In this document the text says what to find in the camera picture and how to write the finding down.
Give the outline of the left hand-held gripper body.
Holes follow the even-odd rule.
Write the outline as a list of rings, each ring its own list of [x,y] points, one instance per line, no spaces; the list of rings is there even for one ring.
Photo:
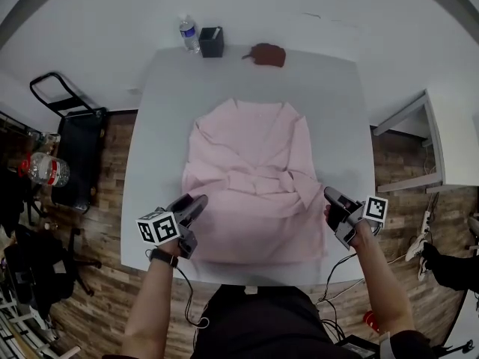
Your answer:
[[[167,207],[158,207],[135,222],[144,243],[160,246],[176,239],[180,248],[180,256],[190,259],[198,242],[190,230],[191,225],[182,226],[179,220],[180,216],[169,212]]]

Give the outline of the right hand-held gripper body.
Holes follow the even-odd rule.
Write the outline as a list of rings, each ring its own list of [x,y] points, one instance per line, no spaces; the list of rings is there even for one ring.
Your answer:
[[[351,215],[332,215],[332,230],[338,241],[347,249],[350,249],[351,241],[356,236],[356,226],[361,221],[366,221],[376,235],[384,226],[388,201],[382,197],[368,196],[364,202],[359,202],[360,208]]]

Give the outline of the pink robe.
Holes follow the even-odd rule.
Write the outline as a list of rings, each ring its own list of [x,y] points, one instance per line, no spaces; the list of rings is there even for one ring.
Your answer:
[[[194,260],[287,264],[325,254],[324,187],[307,120],[288,103],[228,99],[199,117],[182,190],[208,198],[192,224]]]

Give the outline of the person's left forearm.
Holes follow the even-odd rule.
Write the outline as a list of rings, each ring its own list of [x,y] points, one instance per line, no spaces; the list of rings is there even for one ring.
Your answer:
[[[173,267],[153,259],[130,311],[120,353],[163,359],[171,310]]]

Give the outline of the person's right forearm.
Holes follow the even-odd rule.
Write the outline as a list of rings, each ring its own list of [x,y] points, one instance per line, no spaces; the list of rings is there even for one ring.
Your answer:
[[[355,226],[352,246],[364,274],[371,310],[379,332],[390,335],[415,329],[409,298],[386,261],[366,220]]]

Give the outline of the white power strip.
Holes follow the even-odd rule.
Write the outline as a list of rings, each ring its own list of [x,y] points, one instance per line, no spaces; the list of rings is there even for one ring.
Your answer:
[[[424,212],[420,234],[427,235],[430,232],[430,225],[434,221],[434,214],[429,210]]]

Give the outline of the black hand cart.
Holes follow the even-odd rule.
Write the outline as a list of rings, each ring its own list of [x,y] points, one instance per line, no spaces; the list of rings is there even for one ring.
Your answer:
[[[47,102],[40,96],[35,86],[50,78],[58,80],[67,92],[67,97]],[[99,157],[108,110],[87,104],[57,72],[49,72],[31,80],[29,88],[39,102],[60,117],[60,141],[56,156],[67,163],[70,177],[66,185],[52,189],[52,202],[86,213],[97,190]]]

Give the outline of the white side table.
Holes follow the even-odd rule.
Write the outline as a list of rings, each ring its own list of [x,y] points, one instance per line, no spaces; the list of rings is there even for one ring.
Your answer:
[[[462,187],[479,187],[479,108],[445,90],[426,89],[417,99],[390,116],[373,134],[379,136],[424,109],[430,130],[436,170],[419,177],[377,187],[379,193],[424,187],[427,194]]]

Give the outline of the black device box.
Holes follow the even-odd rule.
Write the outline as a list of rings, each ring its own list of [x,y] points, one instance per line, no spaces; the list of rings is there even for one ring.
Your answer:
[[[340,340],[336,346],[356,353],[361,359],[379,359],[379,345],[355,335]]]

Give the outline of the large clear water jug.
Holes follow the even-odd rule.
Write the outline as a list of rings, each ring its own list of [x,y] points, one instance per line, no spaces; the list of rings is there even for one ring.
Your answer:
[[[70,179],[70,167],[62,159],[36,152],[28,154],[22,161],[18,174],[39,185],[64,187]]]

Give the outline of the person's black clothing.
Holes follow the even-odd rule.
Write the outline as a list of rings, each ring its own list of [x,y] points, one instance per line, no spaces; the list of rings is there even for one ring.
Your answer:
[[[300,289],[260,287],[248,295],[242,286],[222,285],[209,300],[192,359],[361,359],[336,346],[317,308]],[[381,342],[391,359],[437,359],[427,338],[402,331]]]

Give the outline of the clear empty bottle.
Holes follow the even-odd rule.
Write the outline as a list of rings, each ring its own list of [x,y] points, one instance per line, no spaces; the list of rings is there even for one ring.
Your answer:
[[[52,132],[38,132],[35,130],[30,130],[28,132],[28,136],[28,151],[30,154],[39,152],[52,155],[55,153],[61,140],[61,136],[58,133]]]

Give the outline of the brown leather pouch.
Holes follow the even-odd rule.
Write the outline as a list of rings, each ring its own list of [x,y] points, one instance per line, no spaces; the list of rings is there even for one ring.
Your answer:
[[[285,64],[285,49],[270,43],[258,43],[251,47],[242,59],[251,58],[256,65],[282,68]]]

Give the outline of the black square holder box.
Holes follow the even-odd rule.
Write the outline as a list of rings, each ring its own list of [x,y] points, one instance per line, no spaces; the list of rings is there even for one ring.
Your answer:
[[[202,28],[199,44],[203,58],[221,58],[225,47],[223,28],[221,26]]]

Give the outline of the white metal rack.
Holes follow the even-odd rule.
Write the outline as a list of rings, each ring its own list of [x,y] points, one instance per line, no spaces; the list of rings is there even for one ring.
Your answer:
[[[0,289],[0,359],[73,359],[81,352],[79,346],[56,352],[59,337],[51,323],[33,308],[18,314],[18,306],[10,291]]]

